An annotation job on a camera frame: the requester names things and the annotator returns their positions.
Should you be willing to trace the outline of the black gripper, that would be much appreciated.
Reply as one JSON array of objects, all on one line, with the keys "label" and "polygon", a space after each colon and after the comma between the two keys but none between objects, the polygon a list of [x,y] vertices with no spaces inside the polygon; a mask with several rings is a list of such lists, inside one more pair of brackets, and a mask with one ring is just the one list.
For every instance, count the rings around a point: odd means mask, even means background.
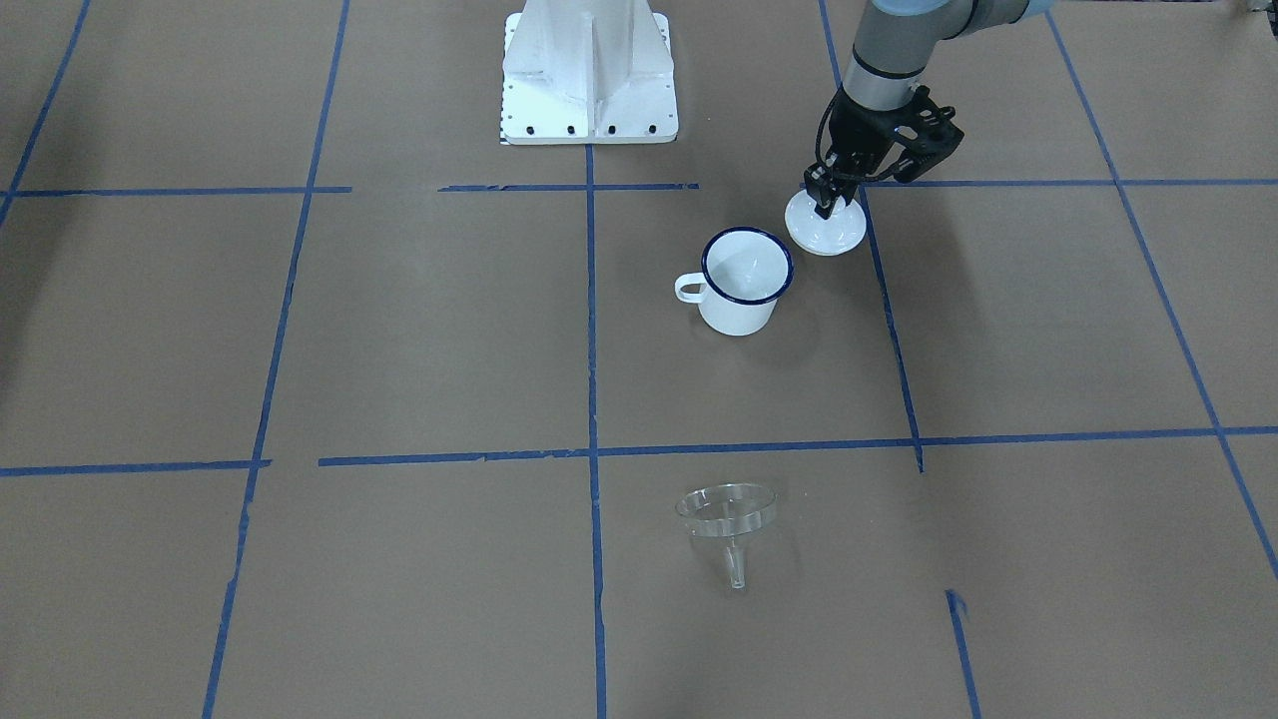
[{"label": "black gripper", "polygon": [[[912,98],[914,87],[905,86],[898,109]],[[826,165],[805,169],[805,192],[823,222],[858,203],[861,181],[891,178],[891,167],[881,170],[881,166],[896,140],[892,132],[884,132],[883,123],[898,109],[864,109],[843,86],[836,91],[826,119],[831,140],[829,149],[820,156]]]}]

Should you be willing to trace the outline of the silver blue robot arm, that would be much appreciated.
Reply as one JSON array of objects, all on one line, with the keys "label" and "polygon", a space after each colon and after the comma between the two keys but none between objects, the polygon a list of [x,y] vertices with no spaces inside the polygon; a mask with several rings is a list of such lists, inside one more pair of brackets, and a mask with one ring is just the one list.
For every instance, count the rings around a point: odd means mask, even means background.
[{"label": "silver blue robot arm", "polygon": [[866,183],[912,183],[950,158],[964,132],[921,86],[935,46],[1040,15],[1049,1],[869,1],[843,79],[822,115],[804,186],[826,220]]}]

